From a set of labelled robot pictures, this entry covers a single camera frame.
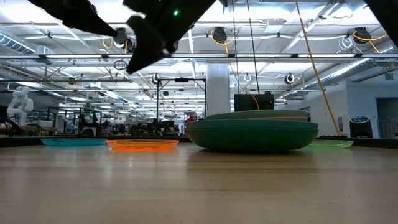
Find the wooden floor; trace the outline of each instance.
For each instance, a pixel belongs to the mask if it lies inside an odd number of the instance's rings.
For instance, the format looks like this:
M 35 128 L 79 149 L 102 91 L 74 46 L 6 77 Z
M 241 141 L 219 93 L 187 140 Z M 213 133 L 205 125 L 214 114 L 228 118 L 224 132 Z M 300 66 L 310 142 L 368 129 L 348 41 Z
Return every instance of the wooden floor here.
M 0 150 L 0 223 L 397 223 L 398 150 Z

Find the green tray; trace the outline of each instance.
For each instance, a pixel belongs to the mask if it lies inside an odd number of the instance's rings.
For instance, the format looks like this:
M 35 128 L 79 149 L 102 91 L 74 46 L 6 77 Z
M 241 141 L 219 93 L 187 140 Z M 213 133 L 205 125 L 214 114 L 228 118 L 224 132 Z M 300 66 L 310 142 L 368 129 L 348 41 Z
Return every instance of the green tray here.
M 317 137 L 317 129 L 191 129 L 193 143 L 212 151 L 284 153 L 301 149 Z
M 196 121 L 186 124 L 187 129 L 209 129 L 209 128 L 287 128 L 287 129 L 317 129 L 317 123 L 306 121 L 276 121 L 276 120 L 210 120 Z
M 216 119 L 259 119 L 259 118 L 275 118 L 275 117 L 307 117 L 306 111 L 300 110 L 252 110 L 238 111 L 225 114 L 216 114 L 207 116 L 205 120 Z
M 316 140 L 309 145 L 309 147 L 340 147 L 348 148 L 354 144 L 354 141 L 331 141 L 331 140 Z

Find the stacked bowls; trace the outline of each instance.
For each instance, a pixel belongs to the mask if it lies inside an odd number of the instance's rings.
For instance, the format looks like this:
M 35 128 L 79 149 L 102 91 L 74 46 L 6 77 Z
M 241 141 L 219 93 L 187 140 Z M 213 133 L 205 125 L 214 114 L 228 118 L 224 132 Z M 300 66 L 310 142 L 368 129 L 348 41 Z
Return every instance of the stacked bowls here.
M 187 134 L 193 143 L 212 151 L 280 153 L 315 140 L 318 124 L 306 120 L 306 111 L 240 111 L 187 123 Z

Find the translucent orange tray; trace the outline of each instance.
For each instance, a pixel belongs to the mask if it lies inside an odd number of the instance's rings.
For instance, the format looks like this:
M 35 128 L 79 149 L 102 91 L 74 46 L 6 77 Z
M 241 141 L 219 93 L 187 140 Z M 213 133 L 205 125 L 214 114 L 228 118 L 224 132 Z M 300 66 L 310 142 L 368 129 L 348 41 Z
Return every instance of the translucent orange tray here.
M 119 151 L 164 151 L 175 147 L 179 140 L 107 140 L 106 143 Z

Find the white column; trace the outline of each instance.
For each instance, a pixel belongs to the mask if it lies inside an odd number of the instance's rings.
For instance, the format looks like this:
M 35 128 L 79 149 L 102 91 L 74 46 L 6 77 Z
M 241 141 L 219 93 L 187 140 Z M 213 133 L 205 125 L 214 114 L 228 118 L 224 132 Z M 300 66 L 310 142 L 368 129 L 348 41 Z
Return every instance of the white column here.
M 229 75 L 228 64 L 207 65 L 207 115 L 231 112 Z

